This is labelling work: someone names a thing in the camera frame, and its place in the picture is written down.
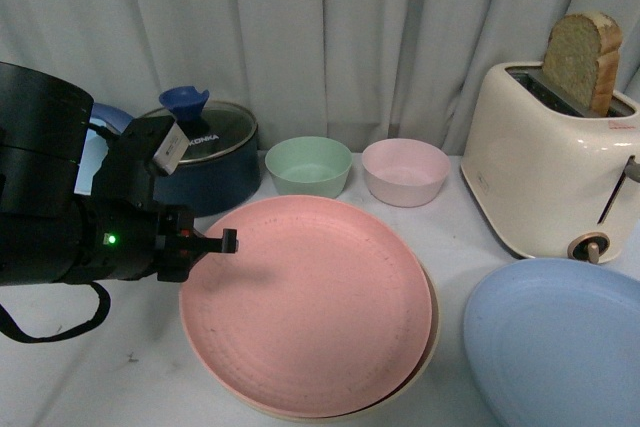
toast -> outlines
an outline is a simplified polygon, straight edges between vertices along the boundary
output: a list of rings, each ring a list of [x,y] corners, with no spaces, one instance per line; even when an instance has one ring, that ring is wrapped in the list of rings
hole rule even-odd
[[[622,30],[601,12],[569,14],[551,30],[542,73],[585,109],[609,111],[618,72]]]

plate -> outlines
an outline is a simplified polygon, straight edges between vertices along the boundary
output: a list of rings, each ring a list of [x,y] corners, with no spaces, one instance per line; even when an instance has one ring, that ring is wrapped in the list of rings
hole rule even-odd
[[[465,310],[480,391],[510,426],[637,426],[640,282],[568,259],[485,278]]]
[[[422,267],[383,222],[314,196],[247,204],[214,224],[236,254],[210,254],[180,292],[204,365],[262,411],[324,418],[392,394],[418,365],[431,326]]]

pot handle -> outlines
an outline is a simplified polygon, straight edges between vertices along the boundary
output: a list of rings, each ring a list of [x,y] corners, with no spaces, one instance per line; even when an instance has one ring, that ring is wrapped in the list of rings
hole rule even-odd
[[[120,134],[124,132],[127,125],[129,125],[129,122],[133,120],[133,117],[123,110],[116,109],[110,105],[98,103],[93,104],[91,117],[103,120]]]

white toaster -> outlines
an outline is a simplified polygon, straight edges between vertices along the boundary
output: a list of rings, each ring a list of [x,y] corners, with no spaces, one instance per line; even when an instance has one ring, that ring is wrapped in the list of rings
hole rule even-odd
[[[540,62],[489,70],[461,170],[512,253],[594,263],[620,254],[640,218],[639,110],[616,91],[607,117],[592,116]]]

white table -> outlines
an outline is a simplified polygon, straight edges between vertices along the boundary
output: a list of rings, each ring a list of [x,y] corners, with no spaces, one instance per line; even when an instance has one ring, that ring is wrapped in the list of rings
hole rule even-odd
[[[439,345],[424,375],[396,401],[344,426],[496,426],[464,355],[462,315],[475,285],[514,261],[494,238],[452,158],[439,196],[415,209],[371,196],[360,155],[338,200],[394,229],[426,266],[439,293]],[[276,195],[263,174],[254,202]],[[201,230],[215,217],[198,219]],[[640,225],[607,268],[640,278]],[[112,311],[97,330],[57,344],[22,345],[0,337],[0,427],[288,426],[237,400],[200,364],[183,333],[180,286],[147,278],[102,282]],[[95,309],[87,287],[0,287],[0,303],[32,335],[83,322]]]

